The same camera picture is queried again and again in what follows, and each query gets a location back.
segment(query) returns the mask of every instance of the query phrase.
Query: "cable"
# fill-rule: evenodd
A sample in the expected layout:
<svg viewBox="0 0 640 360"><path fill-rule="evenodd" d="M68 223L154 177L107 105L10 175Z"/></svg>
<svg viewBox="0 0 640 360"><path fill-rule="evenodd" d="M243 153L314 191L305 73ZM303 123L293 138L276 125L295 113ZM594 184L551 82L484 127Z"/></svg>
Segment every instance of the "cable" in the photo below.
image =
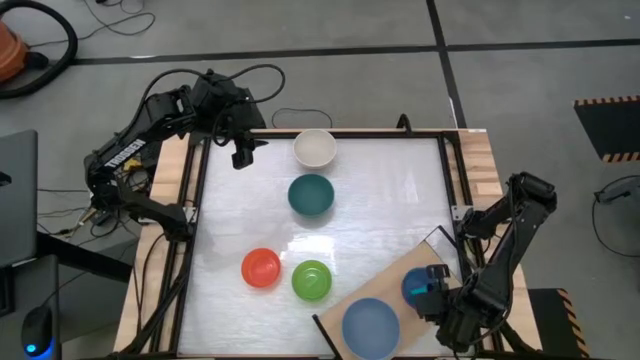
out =
<svg viewBox="0 0 640 360"><path fill-rule="evenodd" d="M93 232L93 230L95 229L97 224L96 223L91 224L91 228L89 229L89 234L91 234L91 236L94 237L92 239L92 241L96 240L96 239L103 238L105 236L109 236L109 235L113 234L118 229L118 225L120 224L120 210L117 210L115 215L113 215L113 214L111 214L111 215L115 217L116 221L113 223L113 227L111 228L111 230L109 230L109 231L107 231L107 232L105 232L103 234L96 235Z"/></svg>
<svg viewBox="0 0 640 360"><path fill-rule="evenodd" d="M71 208L71 209L64 209L64 210L54 210L54 211L49 211L49 212L44 212L44 213L38 213L38 217L47 217L47 215L55 215L55 214L60 214L60 213L69 213L65 216L71 215L71 213L76 212L76 211L80 211L80 210L86 210L86 207L80 207L80 208Z"/></svg>
<svg viewBox="0 0 640 360"><path fill-rule="evenodd" d="M222 110L220 110L220 112L218 113L218 115L216 115L216 119L213 121L213 133L211 134L211 139L213 140L213 143L219 147L225 147L231 141L231 137L229 137L229 135L227 134L226 136L223 136L222 142L218 142L218 122L222 118L222 115L224 114L225 110L227 110L230 107L231 107L230 104L225 104L224 107L222 107Z"/></svg>
<svg viewBox="0 0 640 360"><path fill-rule="evenodd" d="M493 239L493 237L490 237L489 240L487 240L487 247L482 250L482 255L485 255L487 251L489 251L489 248L491 247L491 239Z"/></svg>
<svg viewBox="0 0 640 360"><path fill-rule="evenodd" d="M118 257L118 260L121 260L121 259L122 259L122 257L124 256L124 254L127 252L127 250L128 250L129 248L131 248L131 247L132 247L133 245L135 245L135 244L137 244L137 242L134 242L133 244L129 244L129 245L127 245L127 246L122 250L122 253L121 253L121 254L120 254L120 256ZM85 275L85 274L87 274L87 273L88 273L88 271L83 271L83 272L79 273L78 275L76 275L76 276L72 277L71 279L69 279L69 280L65 281L64 283L62 283L62 285L58 286L58 288L57 288L54 292L52 292L49 296L47 296L47 297L44 299L44 301L42 302L42 305L46 304L46 303L47 303L47 301L49 301L49 299L51 299L51 297L53 297L55 294L59 293L59 292L60 292L60 289L62 289L63 287L65 287L65 286L69 285L70 283L72 283L73 281L75 281L76 279L78 279L79 277L81 277L81 276L83 276L83 275Z"/></svg>
<svg viewBox="0 0 640 360"><path fill-rule="evenodd" d="M44 225L40 224L39 222L36 223L36 225L40 226L42 228L42 230L44 230L44 232L46 232L49 235L53 235L51 233L51 231L49 231L49 229L47 229L46 227L44 227Z"/></svg>
<svg viewBox="0 0 640 360"><path fill-rule="evenodd" d="M609 188L610 186L619 183L620 181L623 180L627 180L627 179L632 179L632 178L638 178L640 177L640 175L628 175L628 176L623 176L621 178L618 178L616 180L613 180L612 182L608 183L607 185L605 185L600 191L596 192L595 195L603 193L605 190L607 190L607 188ZM593 204L591 205L591 225L593 226L593 232L596 235L596 239L598 240L598 242L604 246L605 249L609 250L610 252L620 255L620 256L624 256L624 257L628 257L628 258L640 258L640 254L626 254L623 252L620 252L618 250L614 250L613 248L611 248L609 245L607 245L602 238L600 237L600 234L598 233L598 227L596 226L596 203L598 202L597 197L593 199Z"/></svg>
<svg viewBox="0 0 640 360"><path fill-rule="evenodd" d="M58 193L58 192L69 192L69 193L88 193L89 190L54 190L54 189L43 189L43 188L38 188L38 191L40 192L52 192L52 193Z"/></svg>
<svg viewBox="0 0 640 360"><path fill-rule="evenodd" d="M271 115L271 126L273 126L274 129L277 129L278 127L275 124L275 117L276 115L281 112L281 111L290 111L290 112L315 112L315 113L320 113L324 116L327 117L327 119L329 120L329 128L333 128L333 119L331 118L331 115L327 114L326 112L322 111L322 110L318 110L318 109L296 109L296 108L280 108L278 110L276 110L272 115Z"/></svg>
<svg viewBox="0 0 640 360"><path fill-rule="evenodd" d="M139 313L142 312L142 305L144 305L144 283L145 283L145 279L147 278L147 265L149 263L149 258L151 257L151 253L153 252L153 249L156 247L156 244L158 244L158 241L162 239L163 236L164 236L164 233L158 235L158 237L153 241L153 244L151 244L151 247L147 252L147 256L144 259L144 265L142 266L142 282L140 284L140 305L141 306L140 306ZM137 327L140 328L141 326L142 326L142 316L139 316Z"/></svg>
<svg viewBox="0 0 640 360"><path fill-rule="evenodd" d="M102 26L97 28L97 29L95 29L95 30L93 30L91 33L89 33L89 35L79 37L78 41L87 40L90 37L94 36L97 32L99 32L100 30L103 30L103 29L108 29L109 31L111 31L111 32L113 32L115 34L122 35L122 36L135 36L135 35L141 34L141 33L145 32L145 31L149 30L153 26L153 24L155 24L155 22L156 22L155 14L153 14L151 12L144 12L144 13L141 12L142 10L144 10L144 6L145 6L144 1L142 2L142 8L138 12L135 12L135 13L128 12L128 11L124 10L124 7L122 6L122 1L119 1L119 2L114 3L114 4L103 4L106 7L112 7L112 6L120 5L120 9L124 13L132 15L132 16L128 16L128 17L126 17L126 18L124 18L122 20L114 21L112 23L105 23L104 21L102 21L93 12L93 9L91 9L91 6L89 6L89 3L87 2L87 0L83 0L83 2L87 6L87 9L89 9L89 12L93 16L93 18L96 19L96 21L98 21ZM139 18L139 17L144 17L144 16L150 16L151 17L151 22L149 22L149 25L145 26L142 30L134 31L134 32L131 32L131 33L127 33L127 32L122 32L122 31L113 29L113 26L115 26L115 25L122 24L124 22L129 21L129 20L133 20L133 19L136 19L136 18ZM29 48L36 48L36 47L41 47L41 46L45 46L45 45L62 44L62 43L66 43L67 41L68 40L54 40L54 41L47 41L47 42L42 42L42 43L28 45L28 46L29 46Z"/></svg>
<svg viewBox="0 0 640 360"><path fill-rule="evenodd" d="M138 235L136 235L135 233L133 233L133 231L129 230L129 228L127 227L127 225L120 220L120 218L116 218L116 221L118 224L122 225L122 227L125 229L126 232L128 232L129 234L133 235L136 238L140 238ZM140 333L140 331L142 331L142 296L140 295L140 291L138 290L138 272L136 271L136 260L133 259L133 265L132 265L132 269L131 271L133 272L133 286L135 288L136 291L136 305L138 308L138 321L137 321L137 325L136 325L136 331L137 333Z"/></svg>
<svg viewBox="0 0 640 360"><path fill-rule="evenodd" d="M284 89L284 85L287 82L287 77L285 76L284 71L282 71L281 68L279 68L278 66L273 65L273 64L257 64L257 65L249 66L248 68L240 70L240 71L238 71L237 73L235 73L235 74L233 74L231 76L225 76L223 80L214 81L213 84L211 84L211 85L215 85L215 84L219 83L220 81L233 80L233 79L238 78L238 77L240 77L240 76L242 76L242 75L244 75L244 74L246 74L246 73L248 73L250 71L257 70L257 69L273 69L273 70L277 71L278 73L280 73L280 77L281 77L280 86L278 86L278 89L276 89L276 91L274 91L273 94L271 94L271 95L269 95L269 96L267 96L265 98L258 99L258 100L243 101L243 103L259 104L259 103L262 103L262 102L265 102L265 101L269 101L269 100L273 99L274 97L278 96L278 94L280 94L282 92L282 89Z"/></svg>

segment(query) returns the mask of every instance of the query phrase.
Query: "blue bowl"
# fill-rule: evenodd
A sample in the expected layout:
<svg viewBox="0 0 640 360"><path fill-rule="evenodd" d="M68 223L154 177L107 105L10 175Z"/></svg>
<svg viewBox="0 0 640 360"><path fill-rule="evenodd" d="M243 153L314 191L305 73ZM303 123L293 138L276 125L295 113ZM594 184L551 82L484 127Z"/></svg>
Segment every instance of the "blue bowl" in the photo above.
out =
<svg viewBox="0 0 640 360"><path fill-rule="evenodd" d="M402 280L402 297L404 297L404 301L415 309L415 296L418 294L426 294L429 283L431 283L431 280L429 279L429 275L427 275L427 269L422 267L409 270Z"/></svg>
<svg viewBox="0 0 640 360"><path fill-rule="evenodd" d="M385 302L363 298L344 313L342 337L349 350L361 359L387 359L400 343L400 321Z"/></svg>

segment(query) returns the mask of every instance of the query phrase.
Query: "gray floor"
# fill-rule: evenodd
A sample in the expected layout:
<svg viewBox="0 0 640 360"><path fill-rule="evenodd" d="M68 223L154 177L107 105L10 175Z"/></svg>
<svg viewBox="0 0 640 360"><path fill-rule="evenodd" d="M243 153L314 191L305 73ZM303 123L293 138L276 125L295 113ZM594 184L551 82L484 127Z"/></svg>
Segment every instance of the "gray floor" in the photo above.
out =
<svg viewBox="0 0 640 360"><path fill-rule="evenodd" d="M127 9L138 0L125 2ZM43 1L62 12L80 35L98 27L81 1ZM640 37L637 1L439 0L444 34L451 44L593 40ZM147 33L120 37L105 31L81 43L79 56L175 55L318 47L430 45L434 35L422 0L154 0L157 15ZM105 20L123 16L117 7L97 8ZM28 10L6 19L31 43L58 39L55 27ZM133 30L140 23L123 26ZM61 46L43 52L55 57ZM465 52L450 54L469 127L489 129L498 171L531 171L558 187L559 206L538 233L523 260L530 287L564 287L574 300L594 357L635 359L640 352L640 266L638 260L606 252L591 229L592 193L622 175L639 173L637 164L601 163L573 113L575 99L640 93L640 47ZM75 66L39 93L0 103L0 134L34 128L40 134L42 187L83 186L83 157L126 125L139 96L159 72L213 67L231 73L272 62L288 76L285 91L261 104L265 118L279 107L314 107L329 112L338 127L392 126L402 112L415 126L452 127L449 99L437 54L307 57L278 60ZM268 94L277 77L267 71L238 82L256 96ZM156 89L192 83L176 75ZM281 126L312 126L313 117L282 117ZM79 195L46 195L40 211L84 206ZM640 202L626 199L599 208L601 234L612 246L640 253ZM49 219L52 229L74 216ZM118 242L126 236L118 235ZM96 249L109 247L104 240ZM85 326L117 321L123 285L104 290L85 281L71 290L108 291L93 304L106 315ZM71 321L70 334L80 333ZM65 358L105 354L115 325L65 344Z"/></svg>

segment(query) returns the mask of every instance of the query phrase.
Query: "computer mouse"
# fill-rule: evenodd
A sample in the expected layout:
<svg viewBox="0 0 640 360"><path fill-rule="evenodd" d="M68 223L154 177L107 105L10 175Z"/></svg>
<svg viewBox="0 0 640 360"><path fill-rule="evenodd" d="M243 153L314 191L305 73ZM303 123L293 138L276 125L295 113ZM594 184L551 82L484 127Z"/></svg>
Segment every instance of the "computer mouse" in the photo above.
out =
<svg viewBox="0 0 640 360"><path fill-rule="evenodd" d="M29 357L44 354L52 343L51 309L39 306L25 316L22 322L22 349Z"/></svg>

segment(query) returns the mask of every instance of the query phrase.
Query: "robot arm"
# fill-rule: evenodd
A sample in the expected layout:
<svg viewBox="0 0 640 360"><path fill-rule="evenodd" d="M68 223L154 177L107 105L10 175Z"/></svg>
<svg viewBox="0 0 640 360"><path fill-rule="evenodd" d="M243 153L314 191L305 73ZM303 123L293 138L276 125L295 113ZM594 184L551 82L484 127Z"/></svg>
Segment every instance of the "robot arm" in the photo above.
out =
<svg viewBox="0 0 640 360"><path fill-rule="evenodd" d="M513 296L513 273L556 205L554 186L523 172L509 179L507 195L489 209L467 212L456 229L462 239L486 240L494 236L498 224L509 218L511 223L488 263L467 278L462 287L447 288L446 265L427 268L436 281L427 294L416 298L417 311L421 318L440 325L436 338L442 345L465 352L505 323ZM490 330L478 337L481 327Z"/></svg>
<svg viewBox="0 0 640 360"><path fill-rule="evenodd" d="M234 168L242 169L253 163L253 150L266 143L254 140L249 132L252 128L264 128L251 93L212 70L200 75L193 89L185 85L148 98L145 94L133 121L84 159L85 180L93 194L94 208L123 209L135 216L156 220L162 225L167 240L185 241L193 235L193 230L182 207L163 205L132 191L117 176L120 167L145 146L173 135L183 138L187 133L197 139L214 137L214 142L221 146L233 140L236 145L236 153L232 155ZM220 143L217 137L225 140Z"/></svg>

